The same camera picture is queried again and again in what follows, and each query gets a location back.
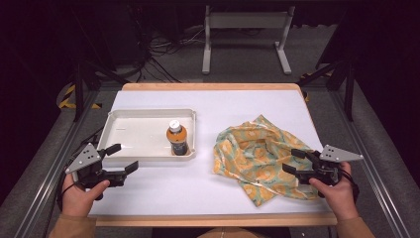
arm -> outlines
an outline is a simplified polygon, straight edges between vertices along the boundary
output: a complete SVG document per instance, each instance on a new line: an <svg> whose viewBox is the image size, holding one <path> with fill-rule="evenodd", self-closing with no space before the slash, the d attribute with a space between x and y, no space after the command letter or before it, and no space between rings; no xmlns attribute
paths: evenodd
<svg viewBox="0 0 420 238"><path fill-rule="evenodd" d="M349 175L351 174L349 163L340 163L340 167ZM352 184L348 179L343 177L335 186L328 186L315 178L310 179L309 182L325 195L337 217L337 232L340 238L374 237L359 216L353 200Z"/></svg>
<svg viewBox="0 0 420 238"><path fill-rule="evenodd" d="M50 233L54 237L94 237L96 219L89 218L93 201L109 185L108 180L98 183L89 191L73 185L72 175L65 177L62 190L69 188L62 198L62 213Z"/></svg>

dark background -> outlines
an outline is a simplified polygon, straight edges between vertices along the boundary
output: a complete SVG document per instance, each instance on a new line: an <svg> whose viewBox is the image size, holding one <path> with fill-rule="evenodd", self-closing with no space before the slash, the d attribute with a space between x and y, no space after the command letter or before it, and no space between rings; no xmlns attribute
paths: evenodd
<svg viewBox="0 0 420 238"><path fill-rule="evenodd" d="M353 51L356 46L356 80L419 184L416 93L420 84L416 80L420 35L415 23L420 17L415 9L414 4L396 1L369 4L335 34L322 62L339 60L344 55L337 53ZM298 6L292 24L337 24L343 10L337 6ZM48 0L2 1L0 202L50 131L59 114L56 97L72 81L79 60L110 70L120 64L141 64L147 58L153 30L176 42L183 29L202 25L203 15L202 6L115 4L70 9Z"/></svg>

sleeve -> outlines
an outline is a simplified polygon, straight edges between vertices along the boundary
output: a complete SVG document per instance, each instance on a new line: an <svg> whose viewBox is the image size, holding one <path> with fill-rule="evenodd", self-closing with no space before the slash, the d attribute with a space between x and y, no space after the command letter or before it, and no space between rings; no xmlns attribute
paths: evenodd
<svg viewBox="0 0 420 238"><path fill-rule="evenodd" d="M96 219L61 214L50 238L95 237Z"/></svg>
<svg viewBox="0 0 420 238"><path fill-rule="evenodd" d="M339 221L336 228L340 238L374 238L361 217Z"/></svg>

bottle label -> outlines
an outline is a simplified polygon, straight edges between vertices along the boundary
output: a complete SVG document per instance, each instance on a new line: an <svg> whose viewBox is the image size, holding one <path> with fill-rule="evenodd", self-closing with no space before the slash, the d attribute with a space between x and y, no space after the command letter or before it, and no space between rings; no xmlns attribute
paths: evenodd
<svg viewBox="0 0 420 238"><path fill-rule="evenodd" d="M173 153L177 156L183 156L188 151L188 147L186 146L186 142L181 143L171 143Z"/></svg>

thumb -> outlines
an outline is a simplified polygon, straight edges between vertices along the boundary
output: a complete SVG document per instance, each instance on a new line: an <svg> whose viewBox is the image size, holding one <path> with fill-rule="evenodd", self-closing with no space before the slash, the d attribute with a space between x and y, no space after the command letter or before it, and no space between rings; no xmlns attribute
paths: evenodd
<svg viewBox="0 0 420 238"><path fill-rule="evenodd" d="M325 195L325 193L328 192L329 186L324 184L323 182L317 180L316 178L311 178L309 180L309 183L311 183L311 185L315 186L315 188L317 188L324 195Z"/></svg>
<svg viewBox="0 0 420 238"><path fill-rule="evenodd" d="M92 200L96 199L109 186L110 181L103 180L90 189L87 194Z"/></svg>

